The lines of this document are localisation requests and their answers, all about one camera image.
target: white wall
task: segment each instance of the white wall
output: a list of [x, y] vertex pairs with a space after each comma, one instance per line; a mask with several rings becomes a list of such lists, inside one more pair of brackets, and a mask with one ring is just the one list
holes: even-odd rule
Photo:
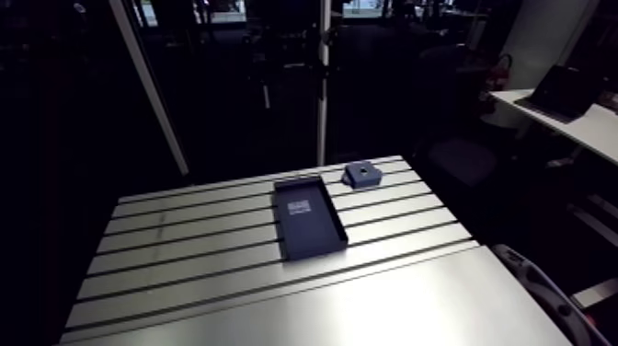
[[[599, 0], [523, 0], [520, 13], [502, 52], [513, 56], [506, 89], [536, 87], [549, 68], [562, 63]], [[525, 119], [516, 110], [497, 104], [487, 122], [518, 128]]]

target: red fire extinguisher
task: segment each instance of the red fire extinguisher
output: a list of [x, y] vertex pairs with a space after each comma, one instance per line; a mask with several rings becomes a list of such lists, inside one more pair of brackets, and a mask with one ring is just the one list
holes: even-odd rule
[[496, 110], [496, 101], [489, 95], [491, 91], [503, 90], [509, 82], [510, 68], [513, 66], [513, 57], [510, 54], [502, 54], [498, 62], [489, 70], [485, 85], [479, 94], [481, 114], [491, 114]]

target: laptop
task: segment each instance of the laptop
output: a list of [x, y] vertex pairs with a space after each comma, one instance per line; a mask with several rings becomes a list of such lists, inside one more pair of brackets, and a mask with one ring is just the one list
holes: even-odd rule
[[553, 66], [534, 93], [515, 104], [561, 122], [571, 122], [588, 111], [603, 90], [603, 79], [577, 69]]

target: slotted aluminum tabletop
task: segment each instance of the slotted aluminum tabletop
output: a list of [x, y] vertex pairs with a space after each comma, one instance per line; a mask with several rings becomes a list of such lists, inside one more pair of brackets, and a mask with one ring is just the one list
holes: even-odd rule
[[[371, 161], [383, 180], [367, 190], [340, 183], [340, 164], [121, 198], [62, 342], [210, 314], [478, 246], [401, 156]], [[273, 183], [317, 174], [349, 247], [283, 263]]]

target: dark blue tray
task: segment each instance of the dark blue tray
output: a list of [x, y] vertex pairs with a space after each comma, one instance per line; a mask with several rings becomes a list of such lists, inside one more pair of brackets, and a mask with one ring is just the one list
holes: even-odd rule
[[277, 230], [286, 260], [340, 251], [348, 245], [341, 221], [320, 177], [275, 183]]

